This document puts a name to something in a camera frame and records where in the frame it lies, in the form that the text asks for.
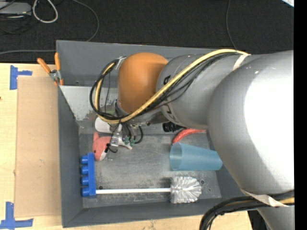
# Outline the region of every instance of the white brush handle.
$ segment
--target white brush handle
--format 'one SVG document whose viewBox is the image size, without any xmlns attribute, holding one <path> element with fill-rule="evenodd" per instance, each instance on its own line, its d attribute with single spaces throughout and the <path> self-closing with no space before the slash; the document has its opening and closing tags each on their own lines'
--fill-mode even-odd
<svg viewBox="0 0 307 230">
<path fill-rule="evenodd" d="M 169 193 L 170 191 L 170 188 L 102 189 L 96 190 L 96 194 Z"/>
</svg>

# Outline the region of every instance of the pink toy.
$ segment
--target pink toy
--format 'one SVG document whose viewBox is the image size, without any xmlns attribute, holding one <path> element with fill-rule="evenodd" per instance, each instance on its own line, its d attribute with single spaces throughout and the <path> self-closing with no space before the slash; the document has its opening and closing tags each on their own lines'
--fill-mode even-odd
<svg viewBox="0 0 307 230">
<path fill-rule="evenodd" d="M 111 136 L 99 137 L 98 132 L 94 132 L 92 151 L 96 161 L 101 161 L 106 157 L 106 145 L 110 143 Z"/>
</svg>

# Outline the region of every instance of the white bristles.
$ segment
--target white bristles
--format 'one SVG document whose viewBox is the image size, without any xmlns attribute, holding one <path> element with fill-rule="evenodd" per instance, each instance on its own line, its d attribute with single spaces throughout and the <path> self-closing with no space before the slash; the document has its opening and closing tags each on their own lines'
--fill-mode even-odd
<svg viewBox="0 0 307 230">
<path fill-rule="evenodd" d="M 176 176 L 171 185 L 171 203 L 192 203 L 195 202 L 201 194 L 201 185 L 199 182 L 189 176 Z"/>
</svg>

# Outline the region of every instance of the blue tape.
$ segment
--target blue tape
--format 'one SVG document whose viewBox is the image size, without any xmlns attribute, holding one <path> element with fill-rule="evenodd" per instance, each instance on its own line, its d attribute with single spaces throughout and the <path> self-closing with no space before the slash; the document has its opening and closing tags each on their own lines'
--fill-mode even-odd
<svg viewBox="0 0 307 230">
<path fill-rule="evenodd" d="M 26 228 L 32 226 L 33 218 L 29 220 L 15 220 L 13 203 L 6 202 L 5 210 L 5 220 L 1 220 L 0 229 L 14 230 L 15 228 Z"/>
<path fill-rule="evenodd" d="M 17 89 L 17 77 L 23 76 L 32 76 L 32 71 L 18 71 L 18 68 L 11 65 L 11 74 L 10 74 L 10 90 Z"/>
</svg>

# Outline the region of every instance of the red object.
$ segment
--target red object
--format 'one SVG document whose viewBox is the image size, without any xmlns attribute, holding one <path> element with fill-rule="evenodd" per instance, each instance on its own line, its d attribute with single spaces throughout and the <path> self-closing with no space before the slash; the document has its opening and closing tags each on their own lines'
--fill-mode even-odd
<svg viewBox="0 0 307 230">
<path fill-rule="evenodd" d="M 107 143 L 110 143 L 111 136 L 99 137 L 98 132 L 94 132 L 92 151 L 96 161 L 101 161 L 105 158 L 104 151 L 106 150 Z"/>
<path fill-rule="evenodd" d="M 205 129 L 192 129 L 192 128 L 184 129 L 175 136 L 175 138 L 173 139 L 173 144 L 176 142 L 179 142 L 182 138 L 184 138 L 187 135 L 196 134 L 196 133 L 206 133 L 206 130 Z"/>
</svg>

